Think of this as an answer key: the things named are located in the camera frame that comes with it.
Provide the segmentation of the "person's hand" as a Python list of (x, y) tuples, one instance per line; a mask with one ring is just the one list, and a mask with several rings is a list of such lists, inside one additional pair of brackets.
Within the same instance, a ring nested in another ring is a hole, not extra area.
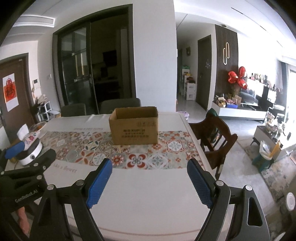
[(25, 213), (25, 208), (22, 207), (22, 208), (18, 209), (16, 213), (18, 215), (18, 224), (19, 224), (21, 230), (23, 231), (23, 233), (27, 235), (30, 231), (30, 224), (28, 222), (28, 218)]

